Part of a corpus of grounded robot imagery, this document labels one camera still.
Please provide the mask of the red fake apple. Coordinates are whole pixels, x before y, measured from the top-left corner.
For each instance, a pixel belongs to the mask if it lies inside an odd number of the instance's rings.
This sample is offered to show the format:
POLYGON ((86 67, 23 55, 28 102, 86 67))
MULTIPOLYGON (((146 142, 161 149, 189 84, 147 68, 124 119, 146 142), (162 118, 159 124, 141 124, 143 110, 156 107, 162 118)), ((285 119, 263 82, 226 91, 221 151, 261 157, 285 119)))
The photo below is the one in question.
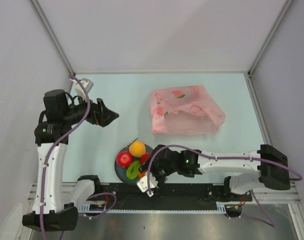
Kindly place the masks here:
POLYGON ((121 168, 128 168, 133 162, 133 156, 128 151, 119 152, 116 156, 116 163, 121 168))

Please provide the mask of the dark blue ceramic plate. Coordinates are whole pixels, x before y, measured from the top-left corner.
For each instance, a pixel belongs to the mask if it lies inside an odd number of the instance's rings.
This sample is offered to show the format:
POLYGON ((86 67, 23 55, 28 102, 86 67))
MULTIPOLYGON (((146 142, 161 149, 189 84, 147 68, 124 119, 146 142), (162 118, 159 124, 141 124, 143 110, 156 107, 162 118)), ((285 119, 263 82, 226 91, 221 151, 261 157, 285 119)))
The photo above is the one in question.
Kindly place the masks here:
MULTIPOLYGON (((122 153, 122 152, 128 152, 129 150, 129 146, 130 144, 128 144, 127 146, 123 147, 118 153, 122 153)), ((153 148, 151 148, 149 145, 145 144, 145 148, 146 148, 146 153, 151 154, 151 152, 153 151, 153 148)), ((121 167, 118 165, 117 163, 117 155, 115 157, 115 162, 114 162, 114 169, 115 169, 115 173, 117 175, 117 177, 119 178, 119 180, 131 187, 136 187, 136 182, 140 179, 138 175, 136 175, 135 179, 128 179, 127 177, 127 169, 128 167, 121 167)), ((140 157, 133 157, 133 162, 138 161, 140 163, 140 157)))

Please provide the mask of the orange fake fruit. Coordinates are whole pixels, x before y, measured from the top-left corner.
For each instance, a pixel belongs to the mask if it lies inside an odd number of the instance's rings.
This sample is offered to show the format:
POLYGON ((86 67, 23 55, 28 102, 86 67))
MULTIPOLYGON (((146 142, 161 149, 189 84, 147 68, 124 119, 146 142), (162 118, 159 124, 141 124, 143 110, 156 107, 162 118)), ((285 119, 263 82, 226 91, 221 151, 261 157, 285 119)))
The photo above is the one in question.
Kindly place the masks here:
POLYGON ((134 141, 129 146, 129 153, 136 158, 140 158, 142 155, 146 153, 145 144, 141 141, 134 141))

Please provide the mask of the orange fake tangerine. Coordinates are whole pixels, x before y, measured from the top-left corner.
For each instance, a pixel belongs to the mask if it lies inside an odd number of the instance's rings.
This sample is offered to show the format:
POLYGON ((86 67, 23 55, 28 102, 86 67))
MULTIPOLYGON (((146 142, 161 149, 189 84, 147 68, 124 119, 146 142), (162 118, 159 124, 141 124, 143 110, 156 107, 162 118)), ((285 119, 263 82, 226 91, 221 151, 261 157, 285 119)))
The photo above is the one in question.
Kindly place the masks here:
POLYGON ((139 179, 143 178, 143 177, 145 176, 146 172, 147 172, 146 170, 143 171, 143 172, 139 172, 139 173, 138 173, 138 178, 139 178, 139 179))

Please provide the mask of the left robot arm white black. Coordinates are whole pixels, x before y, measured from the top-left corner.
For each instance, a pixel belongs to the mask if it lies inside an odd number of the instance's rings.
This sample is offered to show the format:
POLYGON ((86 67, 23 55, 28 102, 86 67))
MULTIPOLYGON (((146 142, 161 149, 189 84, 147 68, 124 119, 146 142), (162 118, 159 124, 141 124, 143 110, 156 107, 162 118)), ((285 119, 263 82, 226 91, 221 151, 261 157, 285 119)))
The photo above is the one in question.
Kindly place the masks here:
POLYGON ((97 175, 83 175, 63 197, 63 166, 72 126, 87 121, 106 127, 119 117, 100 98, 92 102, 80 96, 75 105, 68 103, 68 97, 70 94, 62 89, 46 92, 45 110, 34 131, 39 163, 37 191, 32 211, 23 215, 22 224, 43 233, 73 231, 78 223, 78 210, 88 198, 96 200, 103 191, 97 175))

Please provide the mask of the green fake star fruit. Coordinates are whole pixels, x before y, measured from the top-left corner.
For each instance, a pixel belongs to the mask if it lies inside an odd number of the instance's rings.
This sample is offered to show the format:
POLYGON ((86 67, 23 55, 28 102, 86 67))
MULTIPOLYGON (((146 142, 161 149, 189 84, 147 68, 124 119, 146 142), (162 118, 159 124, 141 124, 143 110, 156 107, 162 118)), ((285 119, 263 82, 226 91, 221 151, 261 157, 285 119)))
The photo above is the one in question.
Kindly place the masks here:
POLYGON ((128 180, 135 180, 139 175, 139 168, 141 164, 139 160, 136 160, 130 164, 126 171, 126 177, 128 180))

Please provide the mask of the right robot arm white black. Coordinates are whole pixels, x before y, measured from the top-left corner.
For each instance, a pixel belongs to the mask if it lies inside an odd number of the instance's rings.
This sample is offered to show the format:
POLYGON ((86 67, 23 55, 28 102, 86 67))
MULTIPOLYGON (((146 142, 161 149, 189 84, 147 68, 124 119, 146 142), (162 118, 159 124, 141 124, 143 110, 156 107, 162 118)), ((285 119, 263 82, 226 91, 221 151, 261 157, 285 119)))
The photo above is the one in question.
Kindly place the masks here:
POLYGON ((210 173, 234 173, 224 179, 223 196, 233 201, 256 188, 275 191, 290 189, 287 156, 271 145, 262 144, 258 150, 241 154, 215 154, 182 147, 180 152, 158 145, 140 167, 144 176, 137 181, 141 192, 149 197, 161 188, 166 178, 177 173, 187 178, 210 173))

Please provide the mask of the red fake pomegranate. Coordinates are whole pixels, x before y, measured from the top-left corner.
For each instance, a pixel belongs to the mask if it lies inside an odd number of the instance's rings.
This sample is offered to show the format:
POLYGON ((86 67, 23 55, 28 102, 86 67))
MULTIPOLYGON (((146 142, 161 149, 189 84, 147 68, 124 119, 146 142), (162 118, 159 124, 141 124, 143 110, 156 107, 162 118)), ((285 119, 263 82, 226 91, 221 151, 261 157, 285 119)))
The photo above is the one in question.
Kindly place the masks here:
POLYGON ((150 153, 145 153, 144 155, 142 155, 140 158, 140 165, 143 165, 150 156, 150 153))

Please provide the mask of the pink plastic bag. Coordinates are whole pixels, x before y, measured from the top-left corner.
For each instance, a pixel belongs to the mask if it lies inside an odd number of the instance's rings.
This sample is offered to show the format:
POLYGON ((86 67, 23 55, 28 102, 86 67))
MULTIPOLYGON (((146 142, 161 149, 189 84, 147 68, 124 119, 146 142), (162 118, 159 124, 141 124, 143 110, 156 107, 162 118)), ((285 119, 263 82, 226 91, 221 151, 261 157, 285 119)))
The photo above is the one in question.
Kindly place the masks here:
POLYGON ((155 135, 216 134, 226 117, 203 85, 153 90, 149 108, 155 135))

